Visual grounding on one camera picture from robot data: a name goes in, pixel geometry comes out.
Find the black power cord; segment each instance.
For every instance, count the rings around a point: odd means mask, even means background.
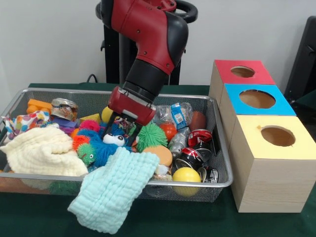
[[[99,82],[98,79],[97,79],[97,77],[95,76],[95,74],[91,74],[90,76],[88,76],[87,82],[90,82],[90,79],[91,79],[91,78],[94,78],[95,83],[98,83],[98,82]]]

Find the blue lid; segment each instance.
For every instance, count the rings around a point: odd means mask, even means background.
[[[296,116],[292,107],[289,105],[285,97],[276,85],[261,85],[261,84],[225,84],[228,96],[232,102],[233,108],[238,115],[285,115],[285,116]],[[274,105],[269,108],[255,108],[247,105],[240,99],[240,94],[246,91],[254,91],[251,94],[255,95],[256,92],[263,92],[272,96],[275,100]],[[258,97],[250,97],[254,101],[264,102],[258,99]]]

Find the shape sorter box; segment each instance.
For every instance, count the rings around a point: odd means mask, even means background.
[[[229,155],[239,212],[301,212],[316,180],[316,144],[295,116],[237,115]]]
[[[229,147],[236,115],[296,116],[276,85],[225,84],[220,113]]]
[[[215,60],[209,95],[221,103],[224,84],[274,85],[272,77],[261,61]]]

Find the red robot arm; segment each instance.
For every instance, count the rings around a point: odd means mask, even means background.
[[[185,20],[149,2],[157,0],[101,0],[96,7],[97,16],[108,28],[136,42],[136,59],[122,89],[113,90],[109,107],[113,116],[131,119],[140,126],[154,117],[152,103],[179,63],[188,40]],[[159,2],[175,8],[174,0]]]

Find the cream towel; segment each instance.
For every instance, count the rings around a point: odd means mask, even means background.
[[[0,147],[15,173],[81,176],[88,173],[72,139],[55,127],[33,128]]]

